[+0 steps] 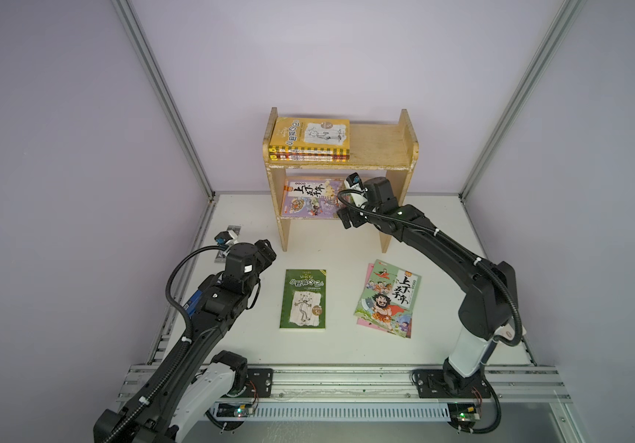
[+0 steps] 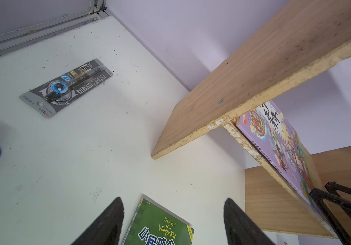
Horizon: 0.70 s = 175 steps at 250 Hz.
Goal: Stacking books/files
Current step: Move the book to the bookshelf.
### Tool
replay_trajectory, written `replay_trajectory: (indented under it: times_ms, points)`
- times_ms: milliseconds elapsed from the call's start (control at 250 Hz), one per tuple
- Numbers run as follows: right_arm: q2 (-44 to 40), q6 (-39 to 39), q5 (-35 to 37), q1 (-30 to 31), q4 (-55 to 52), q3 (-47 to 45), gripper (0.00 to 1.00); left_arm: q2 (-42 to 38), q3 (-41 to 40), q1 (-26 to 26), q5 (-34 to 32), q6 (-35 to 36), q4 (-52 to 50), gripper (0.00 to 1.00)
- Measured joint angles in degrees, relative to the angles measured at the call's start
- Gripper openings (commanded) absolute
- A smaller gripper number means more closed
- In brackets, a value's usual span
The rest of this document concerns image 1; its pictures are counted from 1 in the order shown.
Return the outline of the red wimpy kid book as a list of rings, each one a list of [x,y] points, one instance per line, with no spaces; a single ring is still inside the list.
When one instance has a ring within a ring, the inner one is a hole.
[[[271,162],[348,162],[349,155],[269,153]]]

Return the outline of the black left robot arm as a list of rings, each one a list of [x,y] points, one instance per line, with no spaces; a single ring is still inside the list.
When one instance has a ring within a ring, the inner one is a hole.
[[[253,306],[260,293],[260,275],[276,260],[267,239],[255,243],[211,247],[226,255],[224,269],[199,286],[195,304],[183,306],[170,293],[165,298],[184,322],[184,331],[151,378],[118,412],[104,411],[93,427],[96,442],[181,442],[210,407],[226,394],[240,392],[247,382],[247,361],[231,352],[219,353],[206,370],[210,352]]]

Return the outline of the yellow green-edged wimpy kid book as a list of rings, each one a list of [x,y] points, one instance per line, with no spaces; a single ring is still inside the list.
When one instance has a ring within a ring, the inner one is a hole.
[[[350,154],[351,122],[344,119],[278,117],[269,152],[280,154]]]

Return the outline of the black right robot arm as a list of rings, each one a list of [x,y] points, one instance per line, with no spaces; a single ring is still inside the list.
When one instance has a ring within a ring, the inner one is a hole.
[[[435,385],[452,398],[464,398],[485,384],[483,367],[496,345],[518,346],[524,337],[516,273],[507,262],[494,264],[436,227],[411,204],[401,205],[385,177],[363,181],[348,175],[337,193],[345,228],[370,223],[422,253],[465,293],[458,315],[459,339],[444,361]]]

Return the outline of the purple cartoon comic book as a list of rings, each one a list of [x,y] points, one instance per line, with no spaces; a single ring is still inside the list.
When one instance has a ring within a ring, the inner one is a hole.
[[[287,219],[337,219],[342,208],[338,193],[344,189],[341,179],[291,179],[283,187],[282,211]]]

